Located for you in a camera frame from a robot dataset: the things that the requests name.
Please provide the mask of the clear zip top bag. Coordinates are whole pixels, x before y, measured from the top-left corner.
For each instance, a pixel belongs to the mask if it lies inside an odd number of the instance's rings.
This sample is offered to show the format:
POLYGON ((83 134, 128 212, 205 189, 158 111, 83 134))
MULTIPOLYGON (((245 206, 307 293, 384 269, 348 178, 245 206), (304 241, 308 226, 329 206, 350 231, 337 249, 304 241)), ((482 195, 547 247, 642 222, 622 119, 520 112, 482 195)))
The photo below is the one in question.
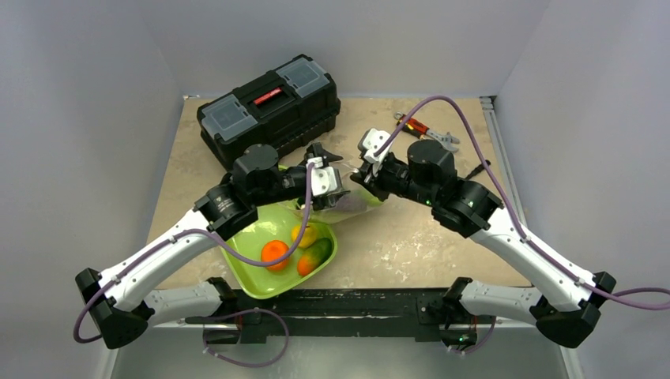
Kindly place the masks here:
MULTIPOLYGON (((369 192, 367 192, 362 186, 354 183, 350 178, 350 174, 353 174, 358 171, 357 168, 354 168, 348 163, 332 163, 333 166, 339 169, 341 174, 341 180, 345 189, 350 191, 350 194, 345 195, 338 203, 335 208, 330 208, 321 211, 310 211, 310 220, 313 222, 335 224, 347 219, 350 219, 354 216, 363 215, 366 212, 369 212, 372 209, 379 207, 382 202, 379 201, 376 197, 373 197, 369 192)), ((304 198, 299 198, 293 201, 289 201, 284 205, 290 212, 293 212, 296 216, 301 216, 303 213, 304 198)))

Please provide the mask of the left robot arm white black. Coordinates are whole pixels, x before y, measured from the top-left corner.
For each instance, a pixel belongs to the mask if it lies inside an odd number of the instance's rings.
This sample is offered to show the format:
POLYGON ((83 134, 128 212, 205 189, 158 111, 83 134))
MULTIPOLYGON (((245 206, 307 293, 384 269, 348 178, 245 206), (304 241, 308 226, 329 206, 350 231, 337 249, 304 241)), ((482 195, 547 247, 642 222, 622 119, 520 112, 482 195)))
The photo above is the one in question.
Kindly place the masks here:
POLYGON ((303 198, 303 224, 308 224, 312 209, 332 206, 344 194, 336 168, 340 160, 315 142, 300 164, 283 169, 275 148, 254 144, 159 238, 110 268, 78 273, 75 281, 85 301, 82 313, 92 318, 98 339, 117 349, 160 322, 183 317, 231 320, 235 301, 222 279, 206 280, 174 295, 161 295, 156 287, 207 250, 227 248, 231 237, 258 219, 261 206, 303 198))

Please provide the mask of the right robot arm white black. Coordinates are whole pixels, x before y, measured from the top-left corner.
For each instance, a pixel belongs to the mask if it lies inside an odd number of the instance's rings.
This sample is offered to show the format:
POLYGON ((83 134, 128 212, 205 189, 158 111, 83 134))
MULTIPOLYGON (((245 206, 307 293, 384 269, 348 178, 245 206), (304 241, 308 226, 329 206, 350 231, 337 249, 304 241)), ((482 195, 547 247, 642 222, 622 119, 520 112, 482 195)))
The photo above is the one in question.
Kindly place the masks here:
POLYGON ((363 164, 352 181, 381 201, 393 194, 429 206, 441 226, 487 248, 531 283, 504 287, 459 277, 443 297, 449 319, 495 316, 521 321, 568 348, 578 347, 592 333, 605 301, 593 291, 611 293, 616 284, 611 275, 578 267, 531 232, 514 226, 501 200, 487 187, 458 176, 454 155, 437 141, 415 141, 403 162, 392 152, 375 155, 384 140, 361 139, 363 164))

